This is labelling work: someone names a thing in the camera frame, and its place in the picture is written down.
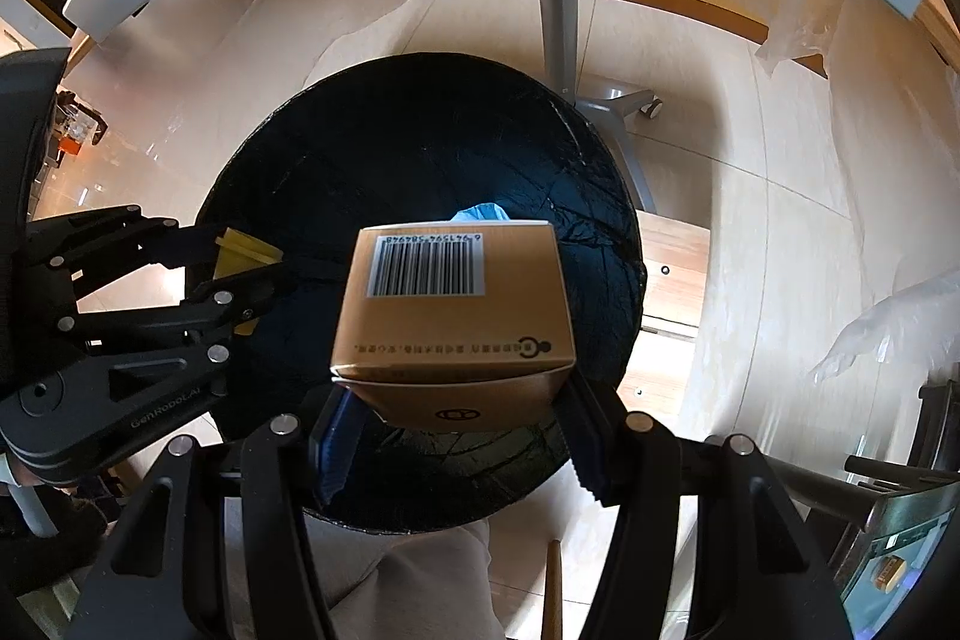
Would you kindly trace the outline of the brown cardboard barcode box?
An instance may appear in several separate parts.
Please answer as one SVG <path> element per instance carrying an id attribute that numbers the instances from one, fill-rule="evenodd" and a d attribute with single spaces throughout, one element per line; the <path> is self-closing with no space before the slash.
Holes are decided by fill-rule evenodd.
<path id="1" fill-rule="evenodd" d="M 331 372 L 387 424 L 427 432 L 539 424 L 574 364 L 547 221 L 359 232 Z"/>

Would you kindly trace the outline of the yellow wrapper piece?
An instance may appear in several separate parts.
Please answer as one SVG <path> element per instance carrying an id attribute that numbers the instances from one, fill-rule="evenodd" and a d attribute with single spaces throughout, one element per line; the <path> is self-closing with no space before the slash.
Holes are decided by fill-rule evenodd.
<path id="1" fill-rule="evenodd" d="M 283 259 L 279 248 L 236 229 L 226 229 L 223 236 L 218 237 L 217 245 L 217 263 L 213 269 L 215 280 L 274 265 Z"/>

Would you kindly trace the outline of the blue plastic bag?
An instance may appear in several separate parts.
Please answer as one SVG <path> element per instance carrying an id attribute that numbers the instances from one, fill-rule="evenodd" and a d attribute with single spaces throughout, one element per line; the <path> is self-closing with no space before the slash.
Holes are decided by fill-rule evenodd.
<path id="1" fill-rule="evenodd" d="M 498 203 L 485 202 L 469 208 L 459 209 L 451 218 L 451 223 L 505 223 L 509 214 Z"/>

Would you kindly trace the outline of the black trash bin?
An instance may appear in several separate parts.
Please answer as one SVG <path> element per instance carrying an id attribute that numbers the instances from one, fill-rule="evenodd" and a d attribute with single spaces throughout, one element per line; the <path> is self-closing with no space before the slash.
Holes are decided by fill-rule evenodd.
<path id="1" fill-rule="evenodd" d="M 215 417 L 314 421 L 311 515 L 446 530 L 563 464 L 617 500 L 640 228 L 599 133 L 540 81 L 463 53 L 339 71 L 242 143 L 197 223 L 280 253 L 256 385 Z"/>

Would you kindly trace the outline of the clear plastic table cover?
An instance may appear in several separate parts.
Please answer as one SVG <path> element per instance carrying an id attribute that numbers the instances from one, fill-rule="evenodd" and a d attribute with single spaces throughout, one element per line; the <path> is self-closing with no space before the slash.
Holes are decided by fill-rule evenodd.
<path id="1" fill-rule="evenodd" d="M 778 0 L 766 71 L 822 57 L 833 149 L 859 250 L 862 312 L 811 370 L 860 357 L 946 370 L 958 360 L 958 73 L 884 0 Z"/>

